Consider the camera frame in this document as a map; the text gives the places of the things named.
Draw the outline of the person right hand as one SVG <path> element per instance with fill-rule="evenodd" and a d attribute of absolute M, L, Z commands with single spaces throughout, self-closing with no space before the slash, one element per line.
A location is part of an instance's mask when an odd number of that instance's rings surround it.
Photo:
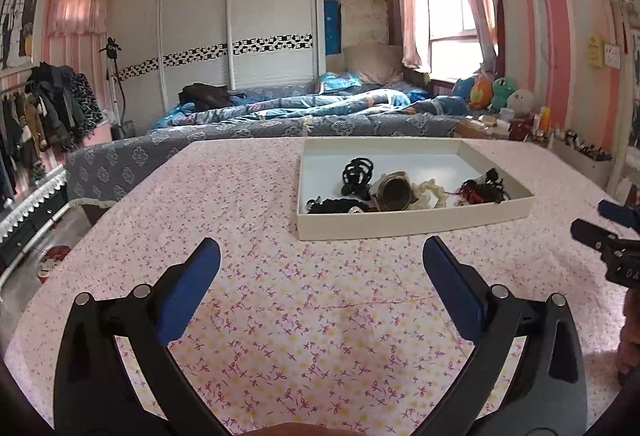
<path fill-rule="evenodd" d="M 620 330 L 620 344 L 616 355 L 618 372 L 627 375 L 639 367 L 640 362 L 640 294 L 638 289 L 628 289 L 623 316 L 625 323 Z"/>

